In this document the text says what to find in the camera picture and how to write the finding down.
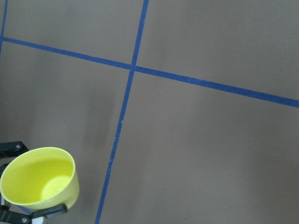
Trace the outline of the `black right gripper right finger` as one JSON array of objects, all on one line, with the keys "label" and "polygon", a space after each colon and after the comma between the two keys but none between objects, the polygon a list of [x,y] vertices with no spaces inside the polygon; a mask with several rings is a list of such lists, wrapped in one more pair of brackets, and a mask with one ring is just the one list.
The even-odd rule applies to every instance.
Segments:
[{"label": "black right gripper right finger", "polygon": [[0,221],[8,224],[46,224],[48,219],[68,212],[65,204],[37,210],[31,214],[10,211],[7,206],[0,206]]}]

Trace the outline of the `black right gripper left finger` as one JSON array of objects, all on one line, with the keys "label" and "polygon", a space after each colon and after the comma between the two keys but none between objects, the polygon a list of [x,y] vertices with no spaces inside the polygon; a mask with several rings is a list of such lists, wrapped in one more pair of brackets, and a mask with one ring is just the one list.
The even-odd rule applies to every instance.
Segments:
[{"label": "black right gripper left finger", "polygon": [[28,148],[21,141],[3,142],[0,144],[0,159],[15,158],[28,152]]}]

